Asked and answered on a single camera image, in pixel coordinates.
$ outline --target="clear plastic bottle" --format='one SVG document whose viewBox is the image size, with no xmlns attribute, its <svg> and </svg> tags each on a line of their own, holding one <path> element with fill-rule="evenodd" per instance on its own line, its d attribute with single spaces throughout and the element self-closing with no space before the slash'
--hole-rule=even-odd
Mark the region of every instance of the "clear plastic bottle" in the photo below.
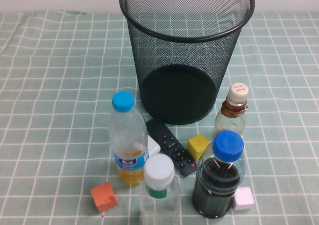
<svg viewBox="0 0 319 225">
<path fill-rule="evenodd" d="M 152 155 L 145 163 L 140 184 L 143 225 L 179 225 L 180 187 L 174 163 L 165 154 Z"/>
<path fill-rule="evenodd" d="M 215 119 L 212 141 L 223 130 L 234 131 L 239 135 L 243 134 L 246 124 L 245 111 L 248 94 L 249 88 L 243 83 L 235 83 L 230 87 L 226 100 Z"/>
<path fill-rule="evenodd" d="M 118 174 L 124 182 L 137 184 L 143 179 L 144 164 L 149 157 L 145 119 L 134 106 L 130 92 L 116 93 L 112 105 L 108 130 Z"/>
<path fill-rule="evenodd" d="M 200 157 L 192 202 L 202 216 L 216 219 L 230 209 L 245 176 L 243 149 L 244 141 L 237 133 L 222 131 Z"/>
</svg>

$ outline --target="beige bottle cap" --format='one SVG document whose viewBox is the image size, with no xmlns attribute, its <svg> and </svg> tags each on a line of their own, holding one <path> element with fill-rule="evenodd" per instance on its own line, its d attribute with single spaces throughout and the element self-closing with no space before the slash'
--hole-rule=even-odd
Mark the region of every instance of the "beige bottle cap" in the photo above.
<svg viewBox="0 0 319 225">
<path fill-rule="evenodd" d="M 249 88 L 243 83 L 234 83 L 228 92 L 228 97 L 234 102 L 243 102 L 247 99 Z"/>
</svg>

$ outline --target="blue label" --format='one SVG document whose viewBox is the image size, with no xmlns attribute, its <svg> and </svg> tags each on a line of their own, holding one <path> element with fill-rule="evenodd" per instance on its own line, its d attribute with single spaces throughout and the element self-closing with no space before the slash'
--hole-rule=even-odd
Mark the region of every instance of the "blue label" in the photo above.
<svg viewBox="0 0 319 225">
<path fill-rule="evenodd" d="M 121 158 L 114 154 L 116 164 L 124 170 L 135 171 L 144 167 L 146 159 L 149 157 L 149 148 L 147 147 L 145 152 L 136 158 Z"/>
</svg>

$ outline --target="yellow cube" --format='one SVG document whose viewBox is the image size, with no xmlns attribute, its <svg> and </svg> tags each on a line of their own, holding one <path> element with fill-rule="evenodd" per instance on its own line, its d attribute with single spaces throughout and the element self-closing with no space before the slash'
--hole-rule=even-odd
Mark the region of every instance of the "yellow cube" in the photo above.
<svg viewBox="0 0 319 225">
<path fill-rule="evenodd" d="M 194 138 L 189 139 L 187 143 L 187 150 L 193 158 L 198 161 L 208 145 L 209 141 L 205 138 L 205 136 L 203 134 L 199 134 Z"/>
</svg>

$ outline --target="white cube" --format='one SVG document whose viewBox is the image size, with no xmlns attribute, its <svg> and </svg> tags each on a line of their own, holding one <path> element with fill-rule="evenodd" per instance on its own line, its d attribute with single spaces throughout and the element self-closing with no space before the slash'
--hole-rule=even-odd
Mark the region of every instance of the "white cube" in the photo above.
<svg viewBox="0 0 319 225">
<path fill-rule="evenodd" d="M 233 197 L 234 210 L 251 209 L 254 206 L 254 197 L 250 187 L 238 188 Z"/>
</svg>

